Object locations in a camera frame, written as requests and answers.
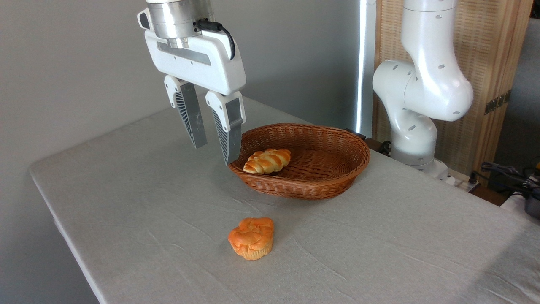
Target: wicker basket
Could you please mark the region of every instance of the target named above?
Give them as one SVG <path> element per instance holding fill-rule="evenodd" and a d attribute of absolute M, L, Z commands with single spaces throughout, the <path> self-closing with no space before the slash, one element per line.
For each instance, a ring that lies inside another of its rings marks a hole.
<path fill-rule="evenodd" d="M 272 174 L 243 171 L 256 151 L 288 149 L 291 161 Z M 347 131 L 316 125 L 279 123 L 242 135 L 239 158 L 229 165 L 252 189 L 275 196 L 322 200 L 345 192 L 369 162 L 369 148 Z"/>

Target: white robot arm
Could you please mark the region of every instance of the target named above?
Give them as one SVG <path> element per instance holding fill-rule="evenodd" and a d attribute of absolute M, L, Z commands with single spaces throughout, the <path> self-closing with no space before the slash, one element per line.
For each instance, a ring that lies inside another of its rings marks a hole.
<path fill-rule="evenodd" d="M 373 89 L 390 119 L 392 158 L 440 180 L 448 168 L 434 158 L 437 130 L 430 118 L 455 121 L 473 102 L 473 88 L 453 47 L 457 0 L 404 0 L 401 43 L 413 62 L 381 63 Z"/>
<path fill-rule="evenodd" d="M 225 163 L 240 154 L 246 114 L 239 92 L 246 84 L 240 52 L 228 31 L 213 22 L 210 0 L 146 0 L 137 17 L 156 68 L 195 148 L 207 143 L 194 85 L 209 89 Z"/>

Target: braided bread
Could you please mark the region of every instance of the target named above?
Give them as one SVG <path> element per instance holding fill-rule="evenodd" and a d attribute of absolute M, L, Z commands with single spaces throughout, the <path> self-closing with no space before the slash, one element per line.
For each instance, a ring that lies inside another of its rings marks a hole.
<path fill-rule="evenodd" d="M 247 159 L 244 172 L 260 174 L 277 172 L 288 165 L 289 161 L 291 161 L 291 152 L 286 149 L 257 151 Z"/>

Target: wooden panel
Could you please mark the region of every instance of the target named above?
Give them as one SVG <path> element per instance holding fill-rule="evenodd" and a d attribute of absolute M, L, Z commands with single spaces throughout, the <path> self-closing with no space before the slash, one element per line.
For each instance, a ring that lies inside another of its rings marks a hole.
<path fill-rule="evenodd" d="M 455 54 L 471 82 L 474 100 L 456 122 L 434 121 L 435 157 L 458 172 L 469 174 L 494 158 L 506 106 L 484 115 L 485 105 L 511 88 L 532 0 L 460 0 L 454 29 Z M 389 59 L 410 60 L 400 42 L 402 0 L 378 2 L 376 65 Z M 390 139 L 388 116 L 374 101 L 374 138 Z"/>

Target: muffin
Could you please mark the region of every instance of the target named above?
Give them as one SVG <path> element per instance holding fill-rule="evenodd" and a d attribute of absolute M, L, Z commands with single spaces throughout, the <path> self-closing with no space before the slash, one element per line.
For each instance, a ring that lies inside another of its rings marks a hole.
<path fill-rule="evenodd" d="M 234 251 L 246 260 L 258 260 L 272 250 L 274 222 L 269 217 L 248 217 L 228 237 Z"/>

